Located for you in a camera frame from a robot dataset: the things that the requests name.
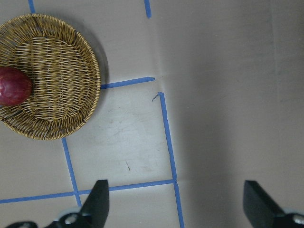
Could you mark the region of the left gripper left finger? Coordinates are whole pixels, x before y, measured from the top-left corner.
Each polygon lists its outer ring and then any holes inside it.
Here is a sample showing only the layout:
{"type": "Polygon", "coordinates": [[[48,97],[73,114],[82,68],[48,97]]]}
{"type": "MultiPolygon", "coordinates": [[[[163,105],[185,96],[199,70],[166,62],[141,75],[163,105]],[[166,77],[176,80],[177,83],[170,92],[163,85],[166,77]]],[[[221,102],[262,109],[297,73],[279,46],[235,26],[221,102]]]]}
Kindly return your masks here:
{"type": "Polygon", "coordinates": [[[78,212],[63,215],[51,228],[103,228],[110,208],[107,180],[98,180],[78,212]]]}

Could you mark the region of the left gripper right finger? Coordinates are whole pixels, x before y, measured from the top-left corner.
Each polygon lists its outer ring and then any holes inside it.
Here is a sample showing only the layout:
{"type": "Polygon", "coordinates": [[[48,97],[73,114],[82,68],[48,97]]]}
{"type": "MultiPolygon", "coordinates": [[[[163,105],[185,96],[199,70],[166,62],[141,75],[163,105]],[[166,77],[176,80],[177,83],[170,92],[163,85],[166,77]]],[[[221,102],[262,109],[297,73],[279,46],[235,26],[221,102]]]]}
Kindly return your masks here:
{"type": "Polygon", "coordinates": [[[283,228],[286,213],[255,180],[246,180],[243,211],[254,228],[283,228]]]}

